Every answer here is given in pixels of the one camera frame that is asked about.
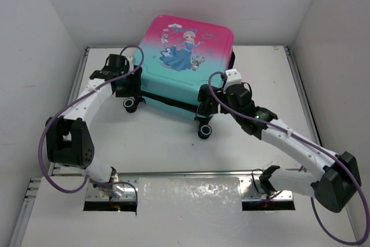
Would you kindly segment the pink and teal kids suitcase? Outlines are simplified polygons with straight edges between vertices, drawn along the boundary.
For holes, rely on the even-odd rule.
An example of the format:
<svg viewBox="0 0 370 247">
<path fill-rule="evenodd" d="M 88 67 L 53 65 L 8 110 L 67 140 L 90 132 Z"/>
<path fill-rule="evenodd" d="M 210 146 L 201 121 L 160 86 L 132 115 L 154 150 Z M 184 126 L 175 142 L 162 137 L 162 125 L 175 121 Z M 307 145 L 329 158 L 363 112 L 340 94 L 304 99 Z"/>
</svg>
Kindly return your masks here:
<svg viewBox="0 0 370 247">
<path fill-rule="evenodd" d="M 170 15 L 157 16 L 134 54 L 141 65 L 124 81 L 123 106 L 134 113 L 140 102 L 199 122 L 198 136 L 208 139 L 217 103 L 209 76 L 231 69 L 234 33 L 227 27 Z"/>
</svg>

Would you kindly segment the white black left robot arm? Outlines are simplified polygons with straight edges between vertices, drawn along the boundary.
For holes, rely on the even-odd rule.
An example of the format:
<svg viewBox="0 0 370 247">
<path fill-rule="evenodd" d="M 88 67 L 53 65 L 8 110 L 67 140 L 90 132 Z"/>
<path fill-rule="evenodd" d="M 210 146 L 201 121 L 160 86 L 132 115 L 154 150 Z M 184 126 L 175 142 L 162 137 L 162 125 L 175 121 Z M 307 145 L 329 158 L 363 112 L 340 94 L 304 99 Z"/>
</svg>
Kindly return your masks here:
<svg viewBox="0 0 370 247">
<path fill-rule="evenodd" d="M 77 168 L 97 184 L 112 184 L 116 170 L 99 160 L 89 126 L 104 104 L 120 90 L 133 111 L 140 97 L 142 66 L 131 66 L 122 54 L 111 54 L 102 69 L 95 70 L 76 100 L 48 119 L 40 145 L 46 146 L 51 163 Z"/>
</svg>

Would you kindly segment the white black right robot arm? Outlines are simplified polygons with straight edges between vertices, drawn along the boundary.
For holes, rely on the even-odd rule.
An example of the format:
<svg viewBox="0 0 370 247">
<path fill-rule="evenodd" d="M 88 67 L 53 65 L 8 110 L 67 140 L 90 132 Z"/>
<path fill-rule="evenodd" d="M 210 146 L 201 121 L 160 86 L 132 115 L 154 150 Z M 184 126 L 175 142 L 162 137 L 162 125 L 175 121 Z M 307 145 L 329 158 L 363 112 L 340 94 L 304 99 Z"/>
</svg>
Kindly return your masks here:
<svg viewBox="0 0 370 247">
<path fill-rule="evenodd" d="M 231 115 L 241 129 L 299 162 L 306 172 L 273 165 L 258 177 L 256 189 L 270 196 L 289 190 L 316 199 L 324 208 L 339 213 L 361 187 L 356 158 L 349 152 L 336 154 L 294 132 L 267 108 L 257 106 L 243 82 L 215 88 L 201 86 L 200 107 L 214 114 Z"/>
</svg>

